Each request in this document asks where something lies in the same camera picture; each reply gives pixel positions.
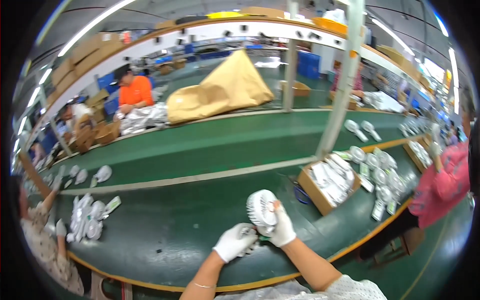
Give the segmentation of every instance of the pink shirt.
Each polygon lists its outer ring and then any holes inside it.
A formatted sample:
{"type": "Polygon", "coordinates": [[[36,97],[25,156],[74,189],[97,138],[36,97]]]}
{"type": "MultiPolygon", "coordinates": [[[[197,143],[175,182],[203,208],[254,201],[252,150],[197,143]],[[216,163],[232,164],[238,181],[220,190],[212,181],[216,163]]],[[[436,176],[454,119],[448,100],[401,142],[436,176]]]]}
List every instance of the pink shirt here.
{"type": "MultiPolygon", "coordinates": [[[[335,78],[333,79],[333,84],[332,87],[330,88],[330,91],[336,91],[336,86],[338,85],[338,80],[340,79],[340,74],[342,73],[341,69],[338,69],[335,74],[335,78]]],[[[353,90],[361,90],[363,91],[363,83],[361,82],[361,75],[360,71],[357,72],[357,76],[355,77],[355,80],[353,81],[353,90]]]]}
{"type": "Polygon", "coordinates": [[[470,190],[468,141],[447,147],[441,154],[444,168],[437,172],[432,164],[420,178],[410,212],[426,228],[454,208],[470,190]]]}

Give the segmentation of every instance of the green conveyor belt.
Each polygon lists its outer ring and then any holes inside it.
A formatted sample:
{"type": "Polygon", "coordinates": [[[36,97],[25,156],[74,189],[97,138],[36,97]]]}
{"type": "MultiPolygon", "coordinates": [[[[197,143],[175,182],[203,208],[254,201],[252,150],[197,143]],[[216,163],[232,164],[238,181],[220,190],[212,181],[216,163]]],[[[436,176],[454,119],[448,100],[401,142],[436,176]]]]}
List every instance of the green conveyor belt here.
{"type": "MultiPolygon", "coordinates": [[[[68,189],[87,188],[102,165],[112,167],[112,177],[98,186],[177,178],[251,167],[312,156],[326,128],[329,111],[277,113],[235,117],[149,132],[95,148],[57,163],[41,173],[57,174],[65,165],[88,170],[88,179],[68,189]]],[[[370,121],[383,142],[403,138],[398,124],[403,115],[349,111],[347,119],[370,121]]],[[[342,128],[335,150],[377,142],[367,134],[362,143],[342,128]]]]}
{"type": "MultiPolygon", "coordinates": [[[[347,146],[347,141],[357,140],[353,136],[343,139],[346,141],[338,142],[344,143],[342,147],[347,146]]],[[[387,152],[396,159],[398,173],[411,191],[420,176],[417,167],[402,146],[387,149],[387,152]]],[[[98,241],[71,243],[69,248],[81,260],[108,274],[145,283],[184,287],[220,235],[236,223],[248,222],[245,202],[248,195],[259,189],[269,189],[277,195],[292,218],[299,238],[325,258],[360,240],[380,224],[371,218],[375,196],[363,188],[324,217],[313,204],[298,202],[292,184],[285,176],[297,176],[300,168],[294,166],[151,189],[94,194],[95,200],[105,203],[119,195],[122,205],[104,221],[102,237],[98,241]]],[[[405,194],[402,201],[410,195],[411,192],[405,194]]],[[[39,199],[39,196],[31,196],[33,202],[39,199]]],[[[57,201],[57,218],[62,217],[68,222],[73,197],[59,196],[57,201]]],[[[281,250],[262,242],[252,254],[226,265],[218,286],[244,284],[295,272],[295,267],[281,250]]]]}

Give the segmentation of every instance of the chair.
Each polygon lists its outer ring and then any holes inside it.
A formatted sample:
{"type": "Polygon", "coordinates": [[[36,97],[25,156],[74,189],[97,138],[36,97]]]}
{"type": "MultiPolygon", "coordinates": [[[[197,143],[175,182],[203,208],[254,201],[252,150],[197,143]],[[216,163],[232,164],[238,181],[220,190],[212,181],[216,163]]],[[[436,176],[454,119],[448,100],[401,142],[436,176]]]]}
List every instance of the chair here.
{"type": "Polygon", "coordinates": [[[425,232],[423,231],[423,229],[420,228],[412,228],[402,234],[399,238],[401,247],[397,248],[395,245],[395,241],[392,240],[390,242],[391,250],[388,253],[385,253],[381,259],[379,258],[379,254],[376,254],[374,256],[374,264],[372,265],[372,268],[378,268],[404,256],[412,255],[413,252],[425,239],[425,232]]]}

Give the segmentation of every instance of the factory floor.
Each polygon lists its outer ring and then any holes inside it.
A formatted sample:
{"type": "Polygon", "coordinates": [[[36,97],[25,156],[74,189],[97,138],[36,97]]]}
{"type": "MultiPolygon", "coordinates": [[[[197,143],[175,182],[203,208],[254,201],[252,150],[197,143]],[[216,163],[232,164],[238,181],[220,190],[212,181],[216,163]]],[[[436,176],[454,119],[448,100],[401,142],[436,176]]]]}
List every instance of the factory floor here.
{"type": "MultiPolygon", "coordinates": [[[[184,69],[176,70],[167,76],[157,77],[160,84],[169,84],[163,100],[180,87],[198,84],[220,62],[221,59],[214,59],[190,63],[184,69]]],[[[284,67],[259,68],[258,70],[276,97],[274,101],[254,109],[280,109],[279,81],[284,78],[284,67]]],[[[297,97],[294,101],[295,108],[317,108],[331,104],[327,99],[331,82],[308,79],[298,74],[297,80],[307,84],[312,91],[309,97],[297,97]]],[[[368,82],[364,82],[364,89],[366,91],[375,90],[368,82]]],[[[306,149],[306,151],[311,152],[314,145],[312,144],[310,148],[312,149],[306,149]]],[[[448,279],[462,253],[470,232],[471,218],[471,206],[467,200],[464,200],[447,217],[426,229],[425,241],[412,256],[404,257],[379,269],[369,268],[372,264],[371,261],[358,263],[351,255],[340,258],[335,261],[334,265],[342,273],[350,275],[355,280],[369,279],[375,282],[389,300],[432,299],[448,279]]],[[[60,299],[75,298],[55,283],[50,282],[50,285],[53,286],[60,299]]],[[[132,288],[133,299],[178,299],[180,297],[180,293],[175,292],[138,286],[132,288]]],[[[105,281],[104,290],[110,298],[121,300],[120,282],[105,281]]]]}

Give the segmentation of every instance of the stool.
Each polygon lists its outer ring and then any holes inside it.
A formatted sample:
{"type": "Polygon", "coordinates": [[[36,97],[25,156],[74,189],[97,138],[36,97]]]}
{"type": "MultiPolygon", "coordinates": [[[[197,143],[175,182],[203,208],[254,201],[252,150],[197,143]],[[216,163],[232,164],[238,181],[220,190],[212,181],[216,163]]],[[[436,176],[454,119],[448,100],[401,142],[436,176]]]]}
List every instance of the stool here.
{"type": "Polygon", "coordinates": [[[412,228],[402,234],[400,237],[401,247],[397,248],[395,242],[392,240],[390,242],[391,251],[383,255],[382,260],[377,257],[377,254],[373,257],[374,264],[372,268],[378,268],[380,266],[389,264],[399,258],[402,258],[407,255],[412,255],[415,249],[421,244],[425,239],[425,232],[420,228],[412,228]]]}
{"type": "MultiPolygon", "coordinates": [[[[107,279],[107,277],[92,271],[92,289],[90,291],[91,299],[93,300],[112,300],[111,298],[105,296],[103,292],[102,283],[107,279]]],[[[122,283],[123,289],[125,290],[125,300],[132,300],[132,285],[130,283],[122,283]]]]}

